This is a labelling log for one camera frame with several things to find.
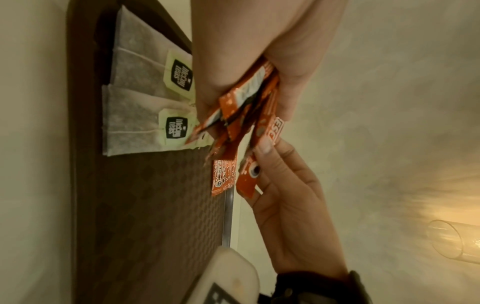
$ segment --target brown tray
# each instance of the brown tray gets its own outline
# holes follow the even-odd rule
[[[208,148],[102,156],[101,86],[110,80],[121,5],[192,47],[157,0],[70,2],[73,302],[177,304],[222,241],[230,244],[233,193],[211,197]]]

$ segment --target person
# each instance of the person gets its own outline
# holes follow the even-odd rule
[[[191,0],[193,69],[200,121],[260,56],[278,69],[277,115],[293,116],[347,0]],[[274,303],[368,303],[349,272],[319,180],[292,145],[262,138],[253,209],[277,276]]]

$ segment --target hand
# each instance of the hand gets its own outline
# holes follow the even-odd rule
[[[198,118],[264,55],[278,69],[277,115],[297,100],[324,57],[347,0],[191,0]]]
[[[277,273],[311,271],[347,280],[342,246],[315,174],[287,142],[260,140],[259,187],[247,202]]]

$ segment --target black label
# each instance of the black label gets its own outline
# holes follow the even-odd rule
[[[220,286],[213,283],[203,304],[240,304]]]
[[[185,117],[168,117],[166,119],[166,137],[183,138],[187,136],[189,120]]]
[[[189,67],[175,59],[171,68],[171,81],[180,88],[190,91],[194,81],[194,73]]]

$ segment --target fingernail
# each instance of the fingernail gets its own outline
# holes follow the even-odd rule
[[[256,147],[257,152],[260,152],[262,154],[269,154],[270,151],[272,150],[273,143],[270,137],[268,136],[263,136],[260,138],[260,141],[258,142],[258,145]]]

